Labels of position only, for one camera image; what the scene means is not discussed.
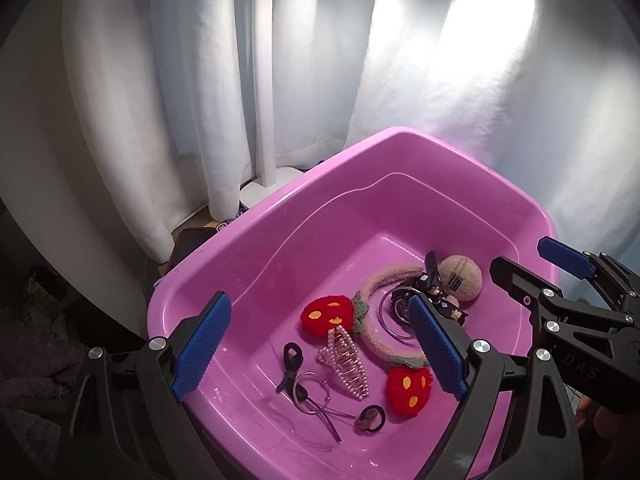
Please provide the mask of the person's right hand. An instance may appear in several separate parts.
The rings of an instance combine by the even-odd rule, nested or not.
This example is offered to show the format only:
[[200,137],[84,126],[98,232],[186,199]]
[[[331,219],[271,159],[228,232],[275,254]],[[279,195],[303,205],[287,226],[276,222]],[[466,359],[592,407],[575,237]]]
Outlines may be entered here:
[[589,396],[582,396],[578,402],[575,414],[578,429],[592,425],[601,437],[610,438],[620,431],[624,421],[625,419],[620,415],[594,403]]

